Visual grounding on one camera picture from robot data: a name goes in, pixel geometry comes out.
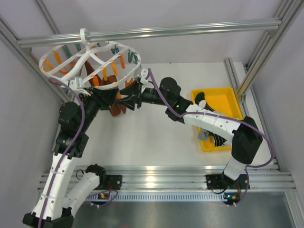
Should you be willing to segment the white round clip hanger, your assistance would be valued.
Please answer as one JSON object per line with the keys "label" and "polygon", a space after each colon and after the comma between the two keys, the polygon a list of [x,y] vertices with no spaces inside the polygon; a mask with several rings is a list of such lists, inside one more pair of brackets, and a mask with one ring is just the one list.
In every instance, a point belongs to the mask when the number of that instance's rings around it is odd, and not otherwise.
{"label": "white round clip hanger", "polygon": [[145,82],[148,71],[141,66],[135,49],[115,41],[102,45],[89,41],[85,28],[79,35],[82,48],[75,54],[61,57],[63,45],[59,45],[41,57],[38,66],[46,78],[57,79],[79,93],[85,93],[89,86],[109,90],[125,88],[136,79]]}

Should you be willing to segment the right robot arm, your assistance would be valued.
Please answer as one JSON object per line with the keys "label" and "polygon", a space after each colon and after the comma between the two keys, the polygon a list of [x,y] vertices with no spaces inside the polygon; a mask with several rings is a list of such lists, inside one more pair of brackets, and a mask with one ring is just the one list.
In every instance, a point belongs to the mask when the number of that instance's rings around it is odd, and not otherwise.
{"label": "right robot arm", "polygon": [[142,103],[164,105],[171,120],[199,127],[231,143],[231,158],[221,174],[220,184],[230,189],[235,187],[263,141],[254,119],[246,116],[239,120],[199,107],[180,95],[181,88],[171,77],[162,79],[159,87],[142,87],[140,80],[132,82],[120,91],[124,97],[117,103],[130,110],[140,108]]}

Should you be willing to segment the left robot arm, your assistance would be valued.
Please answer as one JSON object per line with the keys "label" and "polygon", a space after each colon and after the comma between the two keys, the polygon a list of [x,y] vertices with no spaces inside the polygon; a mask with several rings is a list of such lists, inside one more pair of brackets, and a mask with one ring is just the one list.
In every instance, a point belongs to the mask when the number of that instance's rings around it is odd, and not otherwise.
{"label": "left robot arm", "polygon": [[47,182],[34,209],[24,215],[23,224],[31,228],[70,228],[81,205],[96,196],[113,200],[122,185],[121,175],[108,175],[98,164],[89,165],[72,190],[68,190],[74,170],[88,142],[87,129],[102,110],[110,109],[118,89],[89,88],[88,95],[77,96],[78,103],[67,102],[59,109],[59,135],[55,141],[53,161]]}

